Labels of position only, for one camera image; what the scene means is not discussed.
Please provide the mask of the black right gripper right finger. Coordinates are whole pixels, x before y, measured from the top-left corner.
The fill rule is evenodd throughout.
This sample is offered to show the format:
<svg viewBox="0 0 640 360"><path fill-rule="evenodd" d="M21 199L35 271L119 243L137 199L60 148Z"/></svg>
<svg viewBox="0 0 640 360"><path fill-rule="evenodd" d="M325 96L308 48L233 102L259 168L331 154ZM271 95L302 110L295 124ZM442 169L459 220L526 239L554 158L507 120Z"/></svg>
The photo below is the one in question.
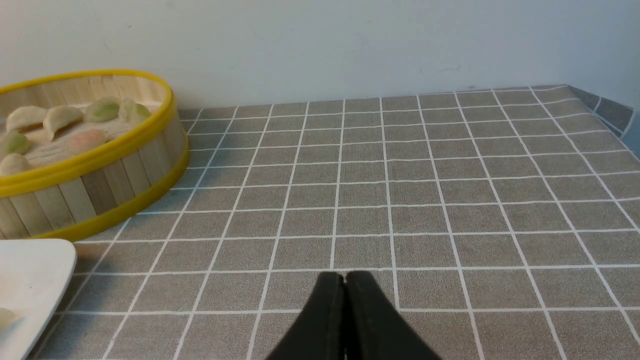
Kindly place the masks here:
<svg viewBox="0 0 640 360"><path fill-rule="evenodd" d="M347 360L439 360L436 351L402 318L372 273L345 278Z"/></svg>

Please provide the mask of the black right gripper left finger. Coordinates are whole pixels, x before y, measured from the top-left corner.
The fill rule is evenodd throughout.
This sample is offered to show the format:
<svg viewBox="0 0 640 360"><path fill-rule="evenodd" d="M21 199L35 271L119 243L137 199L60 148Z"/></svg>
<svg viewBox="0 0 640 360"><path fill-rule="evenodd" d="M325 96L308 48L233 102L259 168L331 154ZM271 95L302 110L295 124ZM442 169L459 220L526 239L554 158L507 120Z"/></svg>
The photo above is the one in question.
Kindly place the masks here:
<svg viewBox="0 0 640 360"><path fill-rule="evenodd" d="M345 278L320 272L301 312L268 360L343 360Z"/></svg>

